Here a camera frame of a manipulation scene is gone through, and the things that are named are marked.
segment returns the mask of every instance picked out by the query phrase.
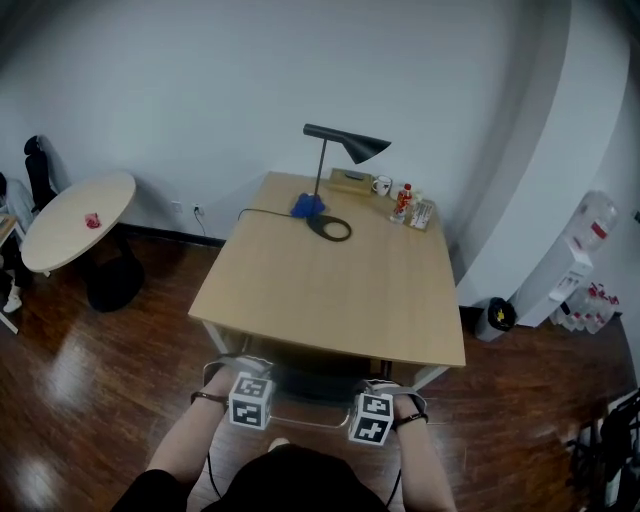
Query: desk leg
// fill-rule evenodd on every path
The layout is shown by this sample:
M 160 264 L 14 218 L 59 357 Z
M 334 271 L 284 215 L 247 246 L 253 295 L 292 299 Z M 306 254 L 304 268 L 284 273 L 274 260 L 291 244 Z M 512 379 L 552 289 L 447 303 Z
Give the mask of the desk leg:
M 448 366 L 425 366 L 422 370 L 416 373 L 413 378 L 413 389 L 416 391 L 425 387 L 432 380 L 437 379 L 449 369 Z
M 0 313 L 0 321 L 2 321 L 2 323 L 6 325 L 13 334 L 18 334 L 18 328 L 2 313 Z
M 218 349 L 218 352 L 220 352 L 220 354 L 228 354 L 229 349 L 227 348 L 227 345 L 225 345 L 224 340 L 220 335 L 220 331 L 218 331 L 218 328 L 209 322 L 203 321 L 202 324 L 204 325 L 204 328 L 209 333 L 209 336 L 211 336 L 211 340 L 213 341 L 213 344 Z

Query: blue object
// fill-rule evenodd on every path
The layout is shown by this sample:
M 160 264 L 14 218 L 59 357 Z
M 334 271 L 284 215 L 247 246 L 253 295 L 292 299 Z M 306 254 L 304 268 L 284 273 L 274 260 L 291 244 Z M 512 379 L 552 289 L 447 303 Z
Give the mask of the blue object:
M 296 204 L 291 209 L 291 216 L 296 219 L 306 219 L 312 215 L 322 213 L 326 209 L 327 207 L 322 202 L 322 199 L 320 199 L 320 196 L 315 196 L 314 200 L 314 197 L 310 194 L 300 194 Z

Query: hand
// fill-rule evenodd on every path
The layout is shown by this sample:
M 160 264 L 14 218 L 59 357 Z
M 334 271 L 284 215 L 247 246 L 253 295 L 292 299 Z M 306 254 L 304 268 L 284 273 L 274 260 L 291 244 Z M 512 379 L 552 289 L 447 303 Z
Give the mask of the hand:
M 407 395 L 396 395 L 393 398 L 393 411 L 397 420 L 418 414 L 416 404 Z
M 237 378 L 238 372 L 230 366 L 223 366 L 216 372 L 202 391 L 210 395 L 229 396 Z

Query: person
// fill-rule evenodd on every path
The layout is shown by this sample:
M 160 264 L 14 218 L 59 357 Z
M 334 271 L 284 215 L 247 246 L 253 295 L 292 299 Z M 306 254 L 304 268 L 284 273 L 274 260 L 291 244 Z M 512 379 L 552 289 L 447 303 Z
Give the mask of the person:
M 33 198 L 22 182 L 6 179 L 2 173 L 0 173 L 0 205 L 2 205 L 0 213 L 15 216 L 22 232 L 26 233 L 34 219 L 31 212 L 35 206 Z M 5 313 L 13 313 L 22 306 L 20 297 L 22 290 L 28 287 L 33 279 L 31 272 L 22 261 L 15 234 L 12 234 L 0 249 L 0 268 L 10 275 L 13 274 L 11 291 L 3 308 Z
M 228 397 L 236 372 L 223 366 L 203 393 Z M 416 414 L 406 395 L 394 398 L 396 419 Z M 222 403 L 196 398 L 164 437 L 147 470 L 113 507 L 129 510 L 186 510 L 187 497 L 202 473 L 213 435 L 224 416 Z M 424 419 L 400 425 L 402 498 L 408 512 L 456 510 L 444 469 Z M 244 466 L 222 498 L 207 512 L 240 510 L 386 510 L 383 502 L 358 481 L 346 462 L 294 446 L 284 439 Z

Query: lamp shade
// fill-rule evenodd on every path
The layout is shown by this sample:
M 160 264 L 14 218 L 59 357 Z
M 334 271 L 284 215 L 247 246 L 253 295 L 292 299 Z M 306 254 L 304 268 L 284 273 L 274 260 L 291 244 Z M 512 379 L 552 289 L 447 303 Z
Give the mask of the lamp shade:
M 366 135 L 358 135 L 357 133 L 343 132 L 342 130 L 334 130 L 324 126 L 316 126 L 315 124 L 305 124 L 302 133 L 310 137 L 339 142 L 347 150 L 351 160 L 360 164 L 376 156 L 381 151 L 389 147 L 391 142 L 374 139 Z

